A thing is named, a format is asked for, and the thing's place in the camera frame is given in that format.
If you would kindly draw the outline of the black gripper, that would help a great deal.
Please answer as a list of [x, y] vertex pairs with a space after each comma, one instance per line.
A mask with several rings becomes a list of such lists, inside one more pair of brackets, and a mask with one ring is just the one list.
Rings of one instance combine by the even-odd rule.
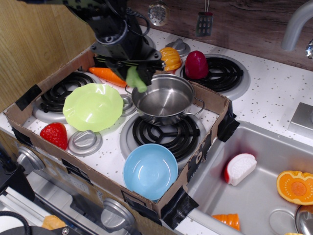
[[129, 67], [137, 66], [136, 71], [147, 86], [155, 72], [165, 68], [160, 52], [146, 44], [136, 19], [91, 19], [89, 25], [96, 38], [90, 50], [95, 54], [97, 67], [110, 68], [126, 80]]

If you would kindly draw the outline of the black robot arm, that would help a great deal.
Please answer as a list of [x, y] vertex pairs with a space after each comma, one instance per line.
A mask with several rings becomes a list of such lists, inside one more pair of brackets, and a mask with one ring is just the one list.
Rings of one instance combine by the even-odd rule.
[[64, 5], [73, 15], [89, 25], [95, 35], [90, 47], [98, 67], [109, 68], [122, 80], [134, 70], [149, 86], [156, 71], [165, 63], [161, 53], [145, 39], [137, 18], [142, 15], [127, 6], [125, 0], [27, 0], [27, 4]]

